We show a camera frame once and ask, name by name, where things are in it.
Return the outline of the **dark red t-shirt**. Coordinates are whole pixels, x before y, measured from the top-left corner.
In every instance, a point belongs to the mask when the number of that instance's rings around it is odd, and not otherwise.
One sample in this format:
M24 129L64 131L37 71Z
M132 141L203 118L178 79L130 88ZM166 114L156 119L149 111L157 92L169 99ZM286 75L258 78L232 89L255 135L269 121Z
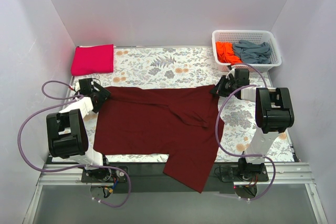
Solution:
M211 89L108 87L111 96L98 113L94 150L166 154L164 174L202 192L218 152L218 97Z

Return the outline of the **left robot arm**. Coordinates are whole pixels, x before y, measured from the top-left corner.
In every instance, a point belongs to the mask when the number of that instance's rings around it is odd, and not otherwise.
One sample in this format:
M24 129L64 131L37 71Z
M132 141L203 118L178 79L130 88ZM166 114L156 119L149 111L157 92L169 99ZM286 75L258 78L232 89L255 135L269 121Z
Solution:
M111 93L93 78L80 79L74 87L74 103L58 113L47 115L48 147L52 157L70 159L85 166L97 165L93 175L100 182L111 178L106 157L89 144L84 118L97 114Z

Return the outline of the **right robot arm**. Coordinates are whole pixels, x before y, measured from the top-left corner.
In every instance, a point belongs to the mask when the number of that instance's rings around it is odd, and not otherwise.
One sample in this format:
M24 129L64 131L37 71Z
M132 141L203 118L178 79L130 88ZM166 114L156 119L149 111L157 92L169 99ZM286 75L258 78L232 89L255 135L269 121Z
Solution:
M245 160L245 163L238 166L237 173L242 180L246 181L257 174L255 165L264 163L266 159L272 162L271 158L267 157L267 153L274 140L286 129L292 127L295 121L288 88L269 88L265 82L263 87L251 84L249 76L250 72L247 68L233 67L210 91L214 96L226 98L216 118L216 142L224 153ZM219 139L220 114L232 97L255 103L256 132L250 146L242 154L225 150Z

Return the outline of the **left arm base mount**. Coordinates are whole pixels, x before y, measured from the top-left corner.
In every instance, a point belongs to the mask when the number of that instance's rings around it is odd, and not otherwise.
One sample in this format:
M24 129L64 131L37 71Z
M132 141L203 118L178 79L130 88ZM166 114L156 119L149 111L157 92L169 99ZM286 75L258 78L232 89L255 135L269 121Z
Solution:
M127 166L117 165L117 168L122 169L115 170L110 168L93 168L90 170L83 169L81 182L82 183L126 183L128 173Z

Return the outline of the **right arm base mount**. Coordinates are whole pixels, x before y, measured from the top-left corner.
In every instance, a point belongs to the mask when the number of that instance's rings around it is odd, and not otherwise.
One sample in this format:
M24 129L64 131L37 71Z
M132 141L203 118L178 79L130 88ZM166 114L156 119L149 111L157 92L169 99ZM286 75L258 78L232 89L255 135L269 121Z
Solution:
M223 182L267 182L268 173L264 163L248 163L244 158L240 158L235 163L220 164L216 174Z

